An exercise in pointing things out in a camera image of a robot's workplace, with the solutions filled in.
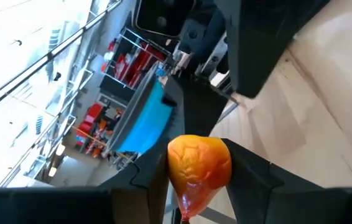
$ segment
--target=orange object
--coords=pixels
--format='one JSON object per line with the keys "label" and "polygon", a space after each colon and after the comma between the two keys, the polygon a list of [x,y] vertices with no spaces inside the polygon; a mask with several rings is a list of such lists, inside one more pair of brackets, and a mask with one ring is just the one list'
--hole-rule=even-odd
{"label": "orange object", "polygon": [[179,136],[168,145],[168,163],[186,222],[202,212],[231,178],[231,156],[219,138]]}

